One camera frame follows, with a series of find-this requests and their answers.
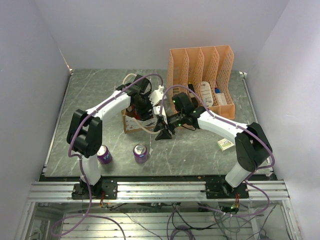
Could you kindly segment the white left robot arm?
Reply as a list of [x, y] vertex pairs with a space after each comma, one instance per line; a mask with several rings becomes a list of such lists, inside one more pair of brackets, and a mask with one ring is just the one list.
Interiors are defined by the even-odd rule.
[[102, 193], [98, 183], [101, 172], [98, 167], [98, 151], [103, 145], [103, 125], [121, 111], [128, 111], [131, 118], [139, 122], [152, 120], [153, 106], [157, 105], [157, 90], [152, 90], [148, 77], [136, 75], [133, 82], [118, 86], [110, 97], [87, 110], [77, 109], [71, 118], [66, 141], [68, 157], [77, 157], [80, 181], [86, 185], [85, 194], [96, 199]]

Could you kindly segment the aluminium rail frame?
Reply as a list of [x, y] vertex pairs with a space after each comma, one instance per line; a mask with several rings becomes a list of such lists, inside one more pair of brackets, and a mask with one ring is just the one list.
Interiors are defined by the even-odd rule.
[[[72, 199], [74, 182], [35, 182], [31, 185], [28, 202], [36, 203], [77, 203]], [[248, 198], [242, 202], [289, 200], [290, 195], [282, 180], [251, 181], [247, 186]], [[106, 203], [171, 203], [171, 202], [234, 202], [235, 198], [208, 198], [204, 181], [183, 182], [118, 182], [115, 199], [104, 198]]]

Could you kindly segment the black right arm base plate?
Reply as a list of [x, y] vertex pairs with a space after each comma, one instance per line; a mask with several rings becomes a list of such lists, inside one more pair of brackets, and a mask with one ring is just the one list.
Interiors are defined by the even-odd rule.
[[205, 190], [207, 199], [248, 199], [249, 192], [247, 185], [241, 183], [237, 187], [230, 186], [224, 179], [222, 181], [209, 181], [205, 183]]

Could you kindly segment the small green white box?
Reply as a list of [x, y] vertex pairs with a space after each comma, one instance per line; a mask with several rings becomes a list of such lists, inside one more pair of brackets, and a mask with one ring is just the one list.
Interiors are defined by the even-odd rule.
[[219, 141], [217, 142], [217, 144], [218, 144], [218, 146], [220, 147], [220, 149], [221, 149], [222, 151], [225, 151], [225, 150], [230, 149], [230, 148], [232, 148], [233, 146], [235, 146], [234, 143], [232, 143], [231, 141], [229, 141], [229, 140], [226, 139], [226, 138], [223, 138], [223, 139], [219, 140]]

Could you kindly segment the orange plastic file organizer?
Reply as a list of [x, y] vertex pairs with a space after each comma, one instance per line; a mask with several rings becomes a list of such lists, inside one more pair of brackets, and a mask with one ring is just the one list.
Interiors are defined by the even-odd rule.
[[169, 50], [167, 87], [169, 98], [186, 92], [182, 85], [194, 91], [215, 114], [233, 120], [235, 104], [228, 85], [234, 62], [229, 45], [172, 48]]

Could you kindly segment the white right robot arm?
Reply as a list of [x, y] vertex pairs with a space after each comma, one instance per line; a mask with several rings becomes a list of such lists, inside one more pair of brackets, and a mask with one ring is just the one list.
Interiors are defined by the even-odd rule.
[[262, 127], [256, 122], [238, 123], [203, 106], [196, 107], [184, 92], [173, 96], [172, 102], [177, 113], [170, 116], [160, 104], [153, 107], [153, 113], [157, 117], [154, 131], [158, 132], [155, 139], [171, 139], [176, 128], [188, 125], [230, 141], [235, 145], [237, 162], [225, 176], [220, 192], [226, 198], [233, 197], [238, 192], [238, 186], [271, 156], [272, 148]]

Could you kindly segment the white labelled packet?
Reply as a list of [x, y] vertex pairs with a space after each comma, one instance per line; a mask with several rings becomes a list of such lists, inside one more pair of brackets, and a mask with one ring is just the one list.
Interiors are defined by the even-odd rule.
[[214, 105], [214, 98], [211, 91], [211, 86], [207, 81], [202, 81], [200, 84], [200, 92], [202, 100], [207, 107], [212, 107]]

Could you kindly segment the canvas jute cat-print bag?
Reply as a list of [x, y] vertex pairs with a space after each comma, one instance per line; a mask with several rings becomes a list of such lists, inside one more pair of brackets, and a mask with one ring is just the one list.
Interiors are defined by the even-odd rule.
[[[132, 95], [141, 94], [141, 95], [147, 95], [149, 97], [149, 95], [154, 90], [152, 89], [151, 81], [146, 77], [142, 78], [138, 83], [135, 83], [133, 86], [131, 86], [128, 90], [125, 91], [130, 97], [129, 106], [131, 105], [131, 96]], [[123, 129], [124, 129], [125, 133], [133, 133], [133, 132], [143, 130], [151, 135], [155, 134], [155, 132], [153, 131], [153, 128], [155, 127], [155, 125], [157, 123], [157, 119], [156, 119], [156, 115], [154, 115], [154, 113], [153, 113], [153, 107], [152, 107], [153, 118], [151, 118], [149, 120], [137, 120], [134, 117], [130, 117], [126, 114], [126, 109], [121, 111]]]

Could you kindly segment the purple soda can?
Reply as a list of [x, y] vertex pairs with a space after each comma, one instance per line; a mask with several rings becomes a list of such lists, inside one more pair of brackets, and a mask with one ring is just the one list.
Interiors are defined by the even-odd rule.
[[143, 144], [137, 144], [133, 148], [133, 156], [138, 164], [143, 164], [148, 160], [148, 148]]
[[99, 160], [100, 164], [107, 165], [112, 162], [113, 157], [109, 149], [105, 145], [101, 145], [97, 152], [97, 159]]

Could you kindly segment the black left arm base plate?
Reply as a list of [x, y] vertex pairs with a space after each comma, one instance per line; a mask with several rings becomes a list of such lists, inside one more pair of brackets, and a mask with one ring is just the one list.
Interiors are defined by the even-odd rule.
[[[90, 185], [91, 198], [103, 200], [115, 200], [118, 195], [118, 184], [113, 180], [99, 180], [95, 185]], [[89, 187], [80, 180], [73, 186], [71, 193], [73, 200], [89, 200]]]

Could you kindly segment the white blue box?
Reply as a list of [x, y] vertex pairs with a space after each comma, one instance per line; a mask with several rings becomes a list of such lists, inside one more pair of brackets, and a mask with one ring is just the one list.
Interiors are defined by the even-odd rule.
[[227, 103], [225, 94], [221, 92], [219, 88], [215, 88], [214, 91], [215, 91], [219, 105], [226, 106], [228, 103]]

